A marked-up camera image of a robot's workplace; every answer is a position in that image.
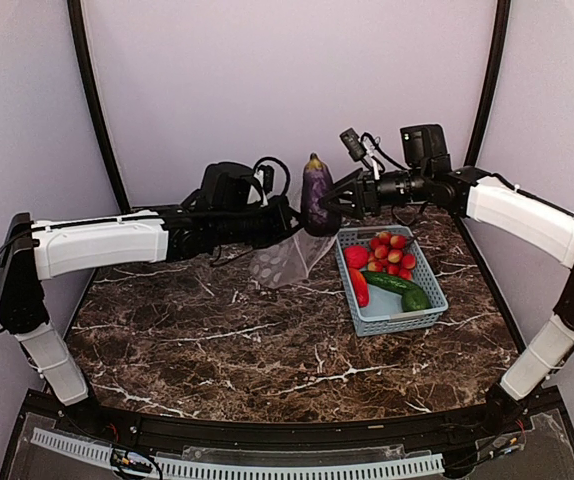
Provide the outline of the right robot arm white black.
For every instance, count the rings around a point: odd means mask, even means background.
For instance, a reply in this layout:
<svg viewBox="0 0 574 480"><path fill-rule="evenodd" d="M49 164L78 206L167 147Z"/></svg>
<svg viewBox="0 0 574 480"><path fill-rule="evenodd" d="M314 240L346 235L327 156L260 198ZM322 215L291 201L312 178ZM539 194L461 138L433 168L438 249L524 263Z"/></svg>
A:
<svg viewBox="0 0 574 480"><path fill-rule="evenodd" d="M477 424L501 432L524 408L527 397L574 351L574 213L476 167L424 173L388 172L379 178L357 170L336 182L321 204L361 219L385 206L428 202L453 216L506 231L555 258L569 271L551 317L501 379L490 387Z"/></svg>

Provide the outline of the red toy berry bunch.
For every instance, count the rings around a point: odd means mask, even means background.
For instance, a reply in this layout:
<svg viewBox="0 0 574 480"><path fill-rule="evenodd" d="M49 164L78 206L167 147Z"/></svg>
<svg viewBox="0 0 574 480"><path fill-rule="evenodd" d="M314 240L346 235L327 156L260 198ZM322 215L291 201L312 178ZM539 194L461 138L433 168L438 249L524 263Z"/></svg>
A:
<svg viewBox="0 0 574 480"><path fill-rule="evenodd" d="M411 281L418 264L417 256L412 253L415 243L413 236L390 231L377 233L369 241L366 269Z"/></svg>

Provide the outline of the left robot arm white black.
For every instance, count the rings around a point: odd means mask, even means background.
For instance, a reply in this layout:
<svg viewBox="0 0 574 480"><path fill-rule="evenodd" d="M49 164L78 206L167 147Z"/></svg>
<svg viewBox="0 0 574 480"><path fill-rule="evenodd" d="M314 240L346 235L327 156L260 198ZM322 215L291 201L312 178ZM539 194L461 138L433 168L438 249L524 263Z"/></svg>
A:
<svg viewBox="0 0 574 480"><path fill-rule="evenodd" d="M68 417L87 436L108 427L107 412L90 398L92 388L50 323L46 280L128 263L178 262L241 244L263 249L298 230L286 197L274 196L238 210L183 205L71 221L13 217L0 246L0 334L16 338Z"/></svg>

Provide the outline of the purple toy eggplant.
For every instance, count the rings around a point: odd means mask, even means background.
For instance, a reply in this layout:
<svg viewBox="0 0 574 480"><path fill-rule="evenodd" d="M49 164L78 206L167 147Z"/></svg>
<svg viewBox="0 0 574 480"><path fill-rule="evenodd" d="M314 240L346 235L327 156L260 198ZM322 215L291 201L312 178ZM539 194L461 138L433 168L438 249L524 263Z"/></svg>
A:
<svg viewBox="0 0 574 480"><path fill-rule="evenodd" d="M321 199L333 189L333 179L327 165L315 152L303 168L300 213L305 231L314 237L335 236L341 226L341 216L327 210Z"/></svg>

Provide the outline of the clear dotted zip top bag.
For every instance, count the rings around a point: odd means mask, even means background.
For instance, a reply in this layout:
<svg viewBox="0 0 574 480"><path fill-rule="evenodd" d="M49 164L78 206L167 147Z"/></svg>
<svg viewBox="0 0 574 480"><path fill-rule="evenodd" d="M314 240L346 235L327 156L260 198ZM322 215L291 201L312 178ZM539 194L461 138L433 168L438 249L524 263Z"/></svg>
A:
<svg viewBox="0 0 574 480"><path fill-rule="evenodd" d="M335 240L335 236L315 237L300 230L276 245L257 250L249 264L251 278L271 289L307 280Z"/></svg>

